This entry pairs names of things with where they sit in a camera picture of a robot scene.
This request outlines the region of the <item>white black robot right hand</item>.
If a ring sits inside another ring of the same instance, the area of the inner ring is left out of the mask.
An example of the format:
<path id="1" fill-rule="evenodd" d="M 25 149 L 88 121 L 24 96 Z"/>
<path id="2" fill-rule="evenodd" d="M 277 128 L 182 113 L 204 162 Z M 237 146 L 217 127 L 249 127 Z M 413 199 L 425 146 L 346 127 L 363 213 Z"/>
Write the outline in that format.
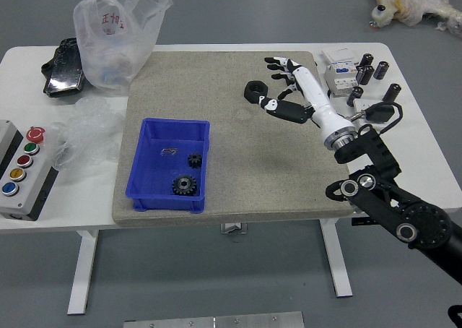
<path id="1" fill-rule="evenodd" d="M 268 114 L 286 119 L 289 112 L 296 108 L 302 110 L 301 105 L 284 100 L 288 94 L 298 91 L 308 104 L 305 109 L 309 113 L 308 117 L 321 129 L 321 139 L 326 148 L 338 150 L 357 137 L 353 123 L 335 111 L 327 94 L 309 69 L 285 57 L 266 57 L 265 62 L 268 69 L 281 71 L 280 74 L 273 74 L 273 79 L 285 79 L 287 83 L 287 88 L 278 98 L 258 98 L 258 104 Z"/>

